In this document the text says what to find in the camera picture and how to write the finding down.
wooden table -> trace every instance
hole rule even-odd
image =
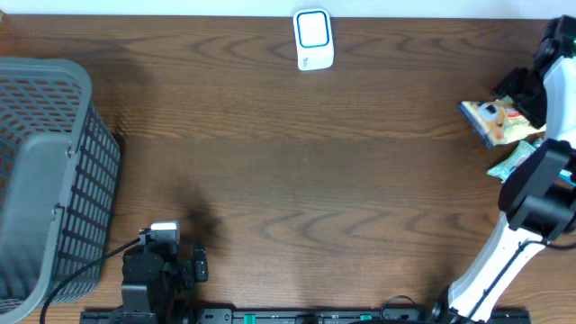
[[[302,73],[289,18],[8,15],[0,55],[91,75],[128,141],[110,248],[177,219],[184,255],[208,248],[203,300],[379,307],[433,301],[491,234],[500,181],[485,172],[512,148],[487,150],[456,105],[531,64],[543,25],[333,19],[334,66]],[[572,322],[575,257],[545,251],[500,305]],[[119,305],[121,266],[48,322]]]

